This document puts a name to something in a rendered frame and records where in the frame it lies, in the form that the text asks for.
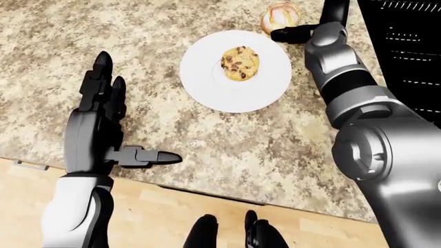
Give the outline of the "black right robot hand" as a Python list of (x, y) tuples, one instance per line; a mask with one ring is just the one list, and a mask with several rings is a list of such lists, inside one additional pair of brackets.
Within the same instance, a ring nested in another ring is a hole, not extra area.
[(272, 41), (325, 47), (339, 38), (346, 38), (346, 24), (350, 0), (325, 0), (319, 24), (281, 28), (270, 32)]

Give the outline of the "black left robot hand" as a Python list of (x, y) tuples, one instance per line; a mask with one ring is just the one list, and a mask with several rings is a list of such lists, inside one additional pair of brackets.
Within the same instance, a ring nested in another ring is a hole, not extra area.
[(112, 77), (111, 56), (102, 51), (91, 70), (85, 73), (79, 92), (79, 106), (68, 119), (64, 136), (67, 173), (110, 175), (114, 166), (126, 169), (182, 163), (179, 154), (146, 150), (142, 146), (123, 146), (126, 84)]

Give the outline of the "glazed cream pastry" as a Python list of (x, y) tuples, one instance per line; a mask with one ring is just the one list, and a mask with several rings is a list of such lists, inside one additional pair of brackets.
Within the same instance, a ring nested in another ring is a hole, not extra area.
[(260, 26), (265, 34), (282, 28), (297, 26), (301, 13), (290, 1), (275, 3), (269, 6), (260, 18)]

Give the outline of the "chocolate chip cookie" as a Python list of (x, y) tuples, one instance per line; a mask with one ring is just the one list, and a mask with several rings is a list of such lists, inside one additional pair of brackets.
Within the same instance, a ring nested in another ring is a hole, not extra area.
[(240, 46), (225, 51), (220, 60), (227, 78), (235, 81), (245, 81), (258, 72), (260, 59), (251, 48)]

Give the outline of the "black stove appliance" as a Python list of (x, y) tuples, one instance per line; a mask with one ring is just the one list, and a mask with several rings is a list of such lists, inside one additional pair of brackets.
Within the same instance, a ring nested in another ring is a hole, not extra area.
[(441, 127), (441, 0), (358, 0), (385, 83)]

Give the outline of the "white round plate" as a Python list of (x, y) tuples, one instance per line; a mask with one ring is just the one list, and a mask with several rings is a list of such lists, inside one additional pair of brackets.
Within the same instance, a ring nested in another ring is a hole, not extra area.
[(191, 45), (181, 60), (180, 80), (198, 103), (216, 111), (263, 109), (287, 90), (288, 55), (264, 34), (226, 30)]

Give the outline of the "black robot legs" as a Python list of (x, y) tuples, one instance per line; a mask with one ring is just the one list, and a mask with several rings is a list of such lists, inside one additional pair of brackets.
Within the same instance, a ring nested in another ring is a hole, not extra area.
[(248, 210), (245, 214), (245, 248), (289, 248), (289, 246), (268, 220), (259, 219), (254, 210)]

